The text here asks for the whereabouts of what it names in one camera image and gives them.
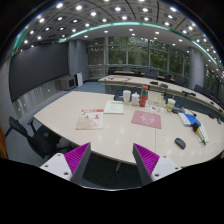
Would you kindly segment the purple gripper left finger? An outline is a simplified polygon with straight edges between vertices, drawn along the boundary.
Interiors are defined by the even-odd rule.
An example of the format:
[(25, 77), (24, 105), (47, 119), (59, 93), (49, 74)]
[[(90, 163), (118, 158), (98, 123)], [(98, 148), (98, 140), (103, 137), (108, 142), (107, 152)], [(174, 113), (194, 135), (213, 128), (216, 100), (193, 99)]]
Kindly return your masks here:
[(91, 143), (86, 143), (66, 154), (55, 154), (41, 166), (41, 169), (79, 185), (90, 154)]

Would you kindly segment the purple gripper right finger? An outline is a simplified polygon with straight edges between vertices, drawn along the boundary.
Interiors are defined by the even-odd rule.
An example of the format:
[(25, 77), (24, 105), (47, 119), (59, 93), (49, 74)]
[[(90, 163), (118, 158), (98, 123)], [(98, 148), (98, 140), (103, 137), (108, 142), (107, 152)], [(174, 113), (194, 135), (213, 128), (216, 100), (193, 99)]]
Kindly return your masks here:
[(181, 167), (169, 157), (159, 156), (136, 143), (133, 144), (132, 153), (143, 185), (147, 185), (181, 170)]

